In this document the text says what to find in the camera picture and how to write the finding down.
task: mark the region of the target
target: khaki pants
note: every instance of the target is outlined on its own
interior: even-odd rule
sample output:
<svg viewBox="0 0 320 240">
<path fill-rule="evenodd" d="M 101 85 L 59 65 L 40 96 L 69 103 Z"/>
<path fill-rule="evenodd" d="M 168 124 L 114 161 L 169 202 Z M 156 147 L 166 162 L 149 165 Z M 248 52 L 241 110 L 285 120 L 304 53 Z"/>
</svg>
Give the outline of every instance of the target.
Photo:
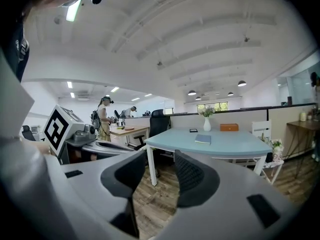
<svg viewBox="0 0 320 240">
<path fill-rule="evenodd" d="M 99 140 L 111 142 L 108 123 L 101 123 L 99 128 Z"/>
</svg>

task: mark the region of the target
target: white chair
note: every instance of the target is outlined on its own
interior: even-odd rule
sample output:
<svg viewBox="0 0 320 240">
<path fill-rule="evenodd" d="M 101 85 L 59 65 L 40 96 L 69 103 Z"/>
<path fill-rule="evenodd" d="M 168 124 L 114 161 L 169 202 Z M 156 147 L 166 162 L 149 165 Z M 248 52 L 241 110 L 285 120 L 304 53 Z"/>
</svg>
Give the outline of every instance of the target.
<svg viewBox="0 0 320 240">
<path fill-rule="evenodd" d="M 261 122 L 252 122 L 252 134 L 256 137 L 261 137 L 263 134 L 264 138 L 271 139 L 271 120 L 270 121 L 261 121 Z M 262 173 L 265 177 L 265 179 L 272 185 L 277 177 L 278 174 L 282 168 L 282 165 L 284 164 L 284 161 L 281 159 L 279 161 L 272 161 L 272 162 L 265 162 L 263 165 L 263 168 L 273 168 L 271 176 L 273 177 L 271 180 L 268 178 L 267 174 L 264 170 L 262 170 Z M 275 175 L 274 175 L 274 168 L 278 167 Z"/>
</svg>

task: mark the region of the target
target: potted plant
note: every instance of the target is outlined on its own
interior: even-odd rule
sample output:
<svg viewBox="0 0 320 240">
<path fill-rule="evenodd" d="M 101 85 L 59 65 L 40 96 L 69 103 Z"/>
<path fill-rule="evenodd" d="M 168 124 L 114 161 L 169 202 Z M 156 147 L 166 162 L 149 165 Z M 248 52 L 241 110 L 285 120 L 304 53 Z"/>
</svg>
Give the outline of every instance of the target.
<svg viewBox="0 0 320 240">
<path fill-rule="evenodd" d="M 284 150 L 284 145 L 282 144 L 281 139 L 272 139 L 272 153 L 273 153 L 273 161 L 279 161 L 282 159 L 282 152 Z"/>
<path fill-rule="evenodd" d="M 208 108 L 199 112 L 200 115 L 204 116 L 203 130 L 205 132 L 211 131 L 211 124 L 209 121 L 209 116 L 213 115 L 214 113 L 215 113 L 215 110 L 212 107 L 208 107 Z"/>
</svg>

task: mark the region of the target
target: white vase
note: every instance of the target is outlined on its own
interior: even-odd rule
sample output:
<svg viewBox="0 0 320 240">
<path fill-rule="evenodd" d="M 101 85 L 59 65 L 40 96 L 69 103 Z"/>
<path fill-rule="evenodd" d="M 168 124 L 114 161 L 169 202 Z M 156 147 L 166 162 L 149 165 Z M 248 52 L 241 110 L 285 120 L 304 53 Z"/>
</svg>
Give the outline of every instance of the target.
<svg viewBox="0 0 320 240">
<path fill-rule="evenodd" d="M 209 117 L 205 117 L 204 118 L 203 130 L 205 132 L 210 132 L 211 131 L 211 124 L 210 124 L 210 121 L 209 121 Z"/>
</svg>

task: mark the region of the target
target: person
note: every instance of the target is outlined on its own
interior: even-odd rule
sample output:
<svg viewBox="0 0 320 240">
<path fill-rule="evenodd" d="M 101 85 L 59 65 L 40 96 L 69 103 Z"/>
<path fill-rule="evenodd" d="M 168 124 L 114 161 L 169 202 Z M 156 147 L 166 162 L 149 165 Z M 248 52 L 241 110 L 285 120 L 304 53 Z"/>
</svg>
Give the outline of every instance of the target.
<svg viewBox="0 0 320 240">
<path fill-rule="evenodd" d="M 107 111 L 106 107 L 110 106 L 110 103 L 113 103 L 113 101 L 110 99 L 110 97 L 104 96 L 98 105 L 97 113 L 100 118 L 101 124 L 99 127 L 99 139 L 102 141 L 111 141 L 110 138 L 110 128 L 109 128 L 109 122 L 115 123 L 115 120 L 112 120 L 110 118 L 107 118 Z"/>
<path fill-rule="evenodd" d="M 124 112 L 124 115 L 125 115 L 126 118 L 130 118 L 131 117 L 130 116 L 131 115 L 131 111 L 132 112 L 137 112 L 137 108 L 135 106 L 133 106 L 133 107 L 130 107 L 130 108 L 126 109 L 125 112 Z"/>
<path fill-rule="evenodd" d="M 45 7 L 68 7 L 78 0 L 14 0 L 10 10 L 5 10 L 2 19 L 0 47 L 3 55 L 16 78 L 21 82 L 29 59 L 30 47 L 24 35 L 24 22 L 33 9 Z M 99 4 L 101 0 L 91 0 Z M 47 142 L 30 141 L 19 136 L 22 142 L 38 148 L 41 154 L 56 155 Z"/>
<path fill-rule="evenodd" d="M 314 88 L 314 96 L 315 96 L 315 103 L 316 103 L 316 112 L 314 117 L 316 119 L 320 119 L 320 112 L 319 112 L 319 104 L 320 104 L 320 77 L 317 75 L 316 72 L 312 72 L 310 75 L 311 86 Z M 316 161 L 320 161 L 320 132 L 316 131 L 314 136 L 314 153 L 312 154 L 312 158 Z"/>
</svg>

